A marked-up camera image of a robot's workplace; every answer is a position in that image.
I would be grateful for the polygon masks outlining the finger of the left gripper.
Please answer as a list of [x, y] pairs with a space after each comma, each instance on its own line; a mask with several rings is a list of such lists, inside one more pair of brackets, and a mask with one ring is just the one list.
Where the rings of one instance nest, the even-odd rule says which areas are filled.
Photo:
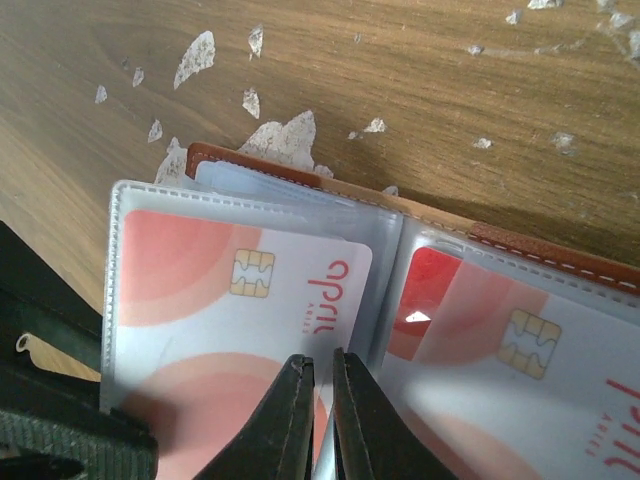
[[158, 444], [142, 423], [99, 408], [100, 384], [36, 366], [24, 335], [93, 370], [102, 317], [7, 224], [1, 226], [1, 461], [4, 479], [153, 479]]

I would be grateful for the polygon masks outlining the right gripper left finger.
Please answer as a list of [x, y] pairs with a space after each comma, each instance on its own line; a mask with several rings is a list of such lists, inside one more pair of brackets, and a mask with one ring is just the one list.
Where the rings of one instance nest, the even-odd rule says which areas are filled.
[[314, 364], [290, 356], [238, 434], [198, 479], [309, 479], [313, 463]]

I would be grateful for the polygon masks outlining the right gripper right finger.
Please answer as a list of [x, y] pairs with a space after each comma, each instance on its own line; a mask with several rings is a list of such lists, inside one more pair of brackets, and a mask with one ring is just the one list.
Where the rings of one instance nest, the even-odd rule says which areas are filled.
[[339, 479], [454, 479], [409, 430], [360, 358], [333, 354], [333, 421]]

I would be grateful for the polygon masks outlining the red white credit card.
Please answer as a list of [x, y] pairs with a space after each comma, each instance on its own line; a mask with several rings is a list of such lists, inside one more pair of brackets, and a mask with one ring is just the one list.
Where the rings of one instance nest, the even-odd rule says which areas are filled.
[[241, 429], [284, 361], [314, 361], [314, 440], [331, 408], [330, 357], [353, 331], [369, 247], [136, 210], [124, 220], [119, 402], [159, 444], [158, 475], [190, 479]]
[[421, 247], [379, 381], [463, 479], [635, 479], [639, 312], [608, 314]]

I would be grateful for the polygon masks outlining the brown leather card holder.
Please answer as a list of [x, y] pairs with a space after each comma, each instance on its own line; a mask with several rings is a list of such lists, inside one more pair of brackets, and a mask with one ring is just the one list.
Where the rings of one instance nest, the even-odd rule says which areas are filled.
[[205, 143], [111, 191], [100, 406], [161, 479], [635, 479], [639, 271]]

